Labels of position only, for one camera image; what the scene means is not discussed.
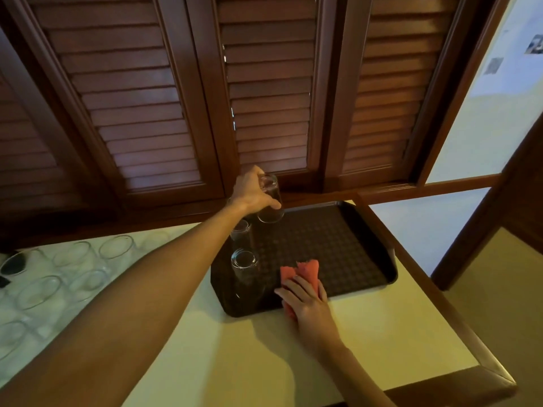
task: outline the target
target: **drinking glass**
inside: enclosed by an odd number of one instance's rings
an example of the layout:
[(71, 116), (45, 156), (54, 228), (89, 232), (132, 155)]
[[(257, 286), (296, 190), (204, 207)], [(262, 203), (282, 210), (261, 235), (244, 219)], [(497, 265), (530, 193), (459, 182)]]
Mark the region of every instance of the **drinking glass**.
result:
[(98, 250), (112, 271), (112, 279), (139, 259), (139, 250), (131, 236), (123, 234), (105, 241)]
[[(260, 183), (260, 188), (266, 194), (269, 194), (272, 198), (275, 198), (280, 203), (281, 194), (279, 193), (279, 183), (277, 182), (277, 177), (273, 174), (261, 174), (258, 176), (258, 181)], [(274, 223), (278, 222), (285, 215), (285, 210), (280, 208), (275, 210), (272, 207), (264, 207), (261, 211), (258, 212), (257, 217), (261, 222), (265, 223)]]
[(15, 302), (6, 289), (0, 289), (0, 324), (19, 320), (23, 315), (15, 307)]
[(238, 248), (245, 248), (246, 250), (254, 249), (253, 230), (251, 228), (251, 223), (247, 220), (241, 220), (236, 224), (230, 233), (230, 238), (232, 239), (234, 250), (237, 250)]
[(44, 345), (44, 341), (22, 321), (0, 325), (1, 379), (7, 382), (16, 375), (43, 350)]
[(258, 257), (254, 251), (238, 248), (230, 259), (236, 277), (242, 282), (251, 283), (258, 272)]
[(20, 251), (0, 265), (0, 275), (10, 281), (4, 289), (14, 295), (32, 281), (51, 274), (55, 274), (53, 263), (39, 248)]
[(154, 231), (150, 233), (141, 244), (141, 250), (149, 253), (163, 245), (170, 240), (170, 236), (165, 231)]
[(32, 282), (19, 292), (16, 300), (17, 307), (31, 318), (29, 323), (46, 338), (68, 303), (68, 289), (58, 276)]
[(53, 264), (68, 283), (89, 270), (108, 271), (105, 262), (98, 257), (88, 241), (78, 241), (60, 251), (53, 257)]

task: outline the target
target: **textured tray surface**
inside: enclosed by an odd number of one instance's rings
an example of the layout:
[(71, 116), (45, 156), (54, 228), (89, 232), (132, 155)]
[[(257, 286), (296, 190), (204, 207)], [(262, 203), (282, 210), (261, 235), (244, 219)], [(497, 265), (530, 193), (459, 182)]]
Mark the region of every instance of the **textured tray surface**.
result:
[(281, 221), (250, 219), (258, 272), (239, 280), (230, 267), (233, 246), (227, 240), (211, 267), (217, 297), (232, 316), (281, 307), (273, 289), (280, 285), (279, 267), (319, 260), (319, 279), (329, 297), (391, 283), (396, 269), (379, 242), (348, 203), (316, 205), (286, 211)]

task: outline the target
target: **hand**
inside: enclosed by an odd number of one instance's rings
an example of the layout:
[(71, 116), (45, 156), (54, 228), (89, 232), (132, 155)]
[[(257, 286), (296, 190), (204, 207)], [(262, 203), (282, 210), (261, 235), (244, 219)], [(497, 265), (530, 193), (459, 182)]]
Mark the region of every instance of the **hand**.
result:
[(259, 174), (264, 174), (264, 171), (257, 166), (253, 166), (249, 172), (243, 176), (238, 176), (236, 179), (230, 203), (239, 206), (244, 215), (256, 213), (269, 205), (275, 210), (281, 208), (279, 201), (261, 190), (258, 182)]
[(275, 294), (289, 304), (298, 317), (298, 333), (303, 346), (318, 360), (345, 346), (328, 306), (328, 296), (319, 280), (319, 296), (300, 276), (286, 280)]

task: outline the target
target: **floor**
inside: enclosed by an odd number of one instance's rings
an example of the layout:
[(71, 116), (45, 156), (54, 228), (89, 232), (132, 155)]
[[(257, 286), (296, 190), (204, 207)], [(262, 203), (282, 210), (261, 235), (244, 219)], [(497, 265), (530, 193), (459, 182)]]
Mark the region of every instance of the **floor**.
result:
[(519, 385), (498, 407), (543, 400), (543, 255), (500, 229), (447, 298)]

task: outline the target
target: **wooden cabinet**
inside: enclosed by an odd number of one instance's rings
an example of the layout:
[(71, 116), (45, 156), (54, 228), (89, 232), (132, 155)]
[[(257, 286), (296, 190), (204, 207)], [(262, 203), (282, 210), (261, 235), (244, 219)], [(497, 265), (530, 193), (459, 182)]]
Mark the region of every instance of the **wooden cabinet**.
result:
[(253, 164), (283, 192), (412, 181), (480, 6), (2, 0), (0, 214), (196, 214)]

